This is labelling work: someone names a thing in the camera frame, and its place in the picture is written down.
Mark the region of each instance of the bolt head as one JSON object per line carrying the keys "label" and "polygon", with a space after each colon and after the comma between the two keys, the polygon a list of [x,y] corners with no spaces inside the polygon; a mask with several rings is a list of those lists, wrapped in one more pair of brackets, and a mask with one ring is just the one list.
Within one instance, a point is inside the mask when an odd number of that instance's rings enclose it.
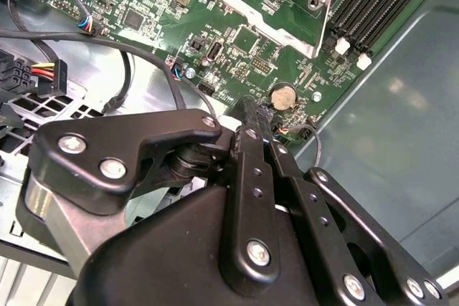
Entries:
{"label": "bolt head", "polygon": [[86,142],[74,135],[66,135],[60,138],[57,144],[61,150],[70,154],[79,154],[86,149]]}
{"label": "bolt head", "polygon": [[253,129],[247,129],[245,132],[246,132],[247,135],[250,136],[252,139],[254,139],[254,140],[258,139],[257,132],[255,132]]}
{"label": "bolt head", "polygon": [[437,287],[434,286],[433,283],[424,281],[424,286],[427,288],[429,293],[434,296],[435,299],[441,299],[440,292],[438,292]]}
{"label": "bolt head", "polygon": [[119,179],[126,175],[126,167],[120,161],[107,159],[100,164],[100,172],[111,179]]}
{"label": "bolt head", "polygon": [[278,145],[278,150],[279,150],[279,152],[281,152],[283,154],[287,154],[287,152],[288,152],[287,148],[285,148],[282,145]]}
{"label": "bolt head", "polygon": [[215,128],[216,126],[214,119],[210,118],[209,116],[207,116],[206,118],[202,118],[202,122],[204,122],[204,124],[210,128]]}
{"label": "bolt head", "polygon": [[407,285],[410,288],[411,293],[413,293],[416,297],[419,297],[420,299],[424,297],[424,292],[422,291],[421,286],[419,286],[419,284],[416,281],[408,278]]}
{"label": "bolt head", "polygon": [[247,253],[250,260],[260,267],[265,267],[270,262],[268,248],[256,240],[252,240],[247,244]]}
{"label": "bolt head", "polygon": [[365,290],[361,285],[360,281],[350,274],[344,275],[344,285],[348,290],[349,294],[355,297],[357,300],[364,300],[365,299]]}
{"label": "bolt head", "polygon": [[320,179],[321,181],[328,182],[328,177],[322,171],[317,171],[317,176],[318,176],[318,179]]}
{"label": "bolt head", "polygon": [[311,98],[313,102],[319,103],[322,100],[322,94],[320,92],[313,93],[313,97]]}

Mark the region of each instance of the blue wire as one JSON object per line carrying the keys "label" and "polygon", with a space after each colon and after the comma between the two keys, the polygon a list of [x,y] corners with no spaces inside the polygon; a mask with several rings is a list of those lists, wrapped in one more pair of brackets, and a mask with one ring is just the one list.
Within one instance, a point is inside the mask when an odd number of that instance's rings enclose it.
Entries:
{"label": "blue wire", "polygon": [[175,73],[175,75],[177,76],[177,78],[181,79],[181,77],[180,77],[180,72],[179,72],[179,70],[177,69],[177,67],[174,68],[174,73]]}
{"label": "blue wire", "polygon": [[77,27],[83,28],[88,22],[89,22],[89,17],[86,17],[85,21],[83,23],[79,23]]}

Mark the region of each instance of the motherboard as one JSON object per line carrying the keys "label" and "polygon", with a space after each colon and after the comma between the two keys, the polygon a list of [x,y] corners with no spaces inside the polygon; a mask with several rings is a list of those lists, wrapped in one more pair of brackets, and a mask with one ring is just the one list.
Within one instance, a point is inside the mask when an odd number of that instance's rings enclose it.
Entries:
{"label": "motherboard", "polygon": [[[72,0],[35,1],[80,18]],[[225,105],[254,97],[276,131],[317,124],[423,0],[82,1],[101,34],[154,52]]]}

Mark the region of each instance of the green circuit board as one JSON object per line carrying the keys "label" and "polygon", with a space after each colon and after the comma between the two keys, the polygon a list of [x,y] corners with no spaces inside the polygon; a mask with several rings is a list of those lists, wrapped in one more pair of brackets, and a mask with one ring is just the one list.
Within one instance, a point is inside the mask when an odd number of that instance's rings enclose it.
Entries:
{"label": "green circuit board", "polygon": [[[80,18],[72,0],[37,1]],[[297,92],[295,106],[278,111],[286,127],[307,120],[317,123],[362,73],[355,60],[337,56],[330,49],[322,49],[317,58],[309,59],[292,47],[276,44],[221,0],[83,1],[106,36],[146,47],[171,67],[180,61],[180,73],[192,67],[197,73],[192,81],[212,87],[212,97],[225,105],[234,105],[244,95],[252,95],[260,103],[269,102],[275,85],[293,85]],[[285,29],[311,44],[317,44],[321,37],[325,7],[311,11],[308,0],[243,1],[260,12],[274,29]],[[332,13],[340,1],[333,0]],[[421,1],[411,0],[377,42],[375,53]],[[219,54],[203,64],[203,56],[216,42],[221,44]],[[313,94],[317,92],[321,97],[314,101]]]}

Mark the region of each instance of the black cable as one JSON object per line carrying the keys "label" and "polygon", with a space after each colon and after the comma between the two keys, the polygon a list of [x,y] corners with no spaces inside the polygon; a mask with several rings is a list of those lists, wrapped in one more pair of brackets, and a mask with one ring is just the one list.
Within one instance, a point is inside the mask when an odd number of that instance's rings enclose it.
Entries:
{"label": "black cable", "polygon": [[129,61],[128,53],[120,50],[121,57],[123,58],[124,64],[124,83],[120,92],[112,97],[102,109],[102,114],[110,113],[117,110],[126,100],[126,95],[128,94],[129,88],[131,87],[132,82],[132,70],[131,62]]}
{"label": "black cable", "polygon": [[215,112],[214,107],[212,106],[211,102],[207,99],[206,95],[191,81],[189,81],[186,77],[182,77],[181,79],[182,82],[190,86],[191,89],[195,91],[195,93],[198,94],[198,96],[202,99],[204,103],[206,103],[207,107],[209,108],[210,115],[212,115],[214,118],[217,118],[217,113]]}
{"label": "black cable", "polygon": [[[14,25],[16,25],[17,29],[21,30],[22,32],[28,32],[29,30],[19,16],[16,2],[14,0],[6,0],[6,4],[8,6],[9,16],[11,17]],[[49,62],[55,62],[59,59],[56,52],[47,43],[39,39],[33,39],[31,42],[35,45],[36,48],[39,49],[40,52],[43,53]]]}
{"label": "black cable", "polygon": [[110,39],[102,37],[89,37],[86,34],[77,33],[64,33],[64,32],[18,32],[13,30],[0,29],[0,38],[4,39],[41,39],[51,41],[73,41],[73,42],[84,42],[91,44],[99,44],[100,46],[110,47],[118,49],[127,53],[136,55],[151,64],[158,67],[166,75],[166,80],[172,92],[172,97],[178,110],[186,109],[185,101],[180,93],[179,86],[175,83],[172,71],[167,64],[156,55],[146,52],[140,48],[131,46],[130,44],[112,41]]}
{"label": "black cable", "polygon": [[314,161],[314,167],[316,168],[321,163],[321,157],[322,157],[322,140],[321,140],[320,135],[317,133],[317,130],[312,125],[303,124],[303,125],[294,125],[293,127],[289,128],[288,131],[292,132],[292,131],[297,131],[297,130],[301,130],[304,128],[311,131],[312,134],[314,135],[314,138],[316,138],[317,151],[316,151],[316,161]]}

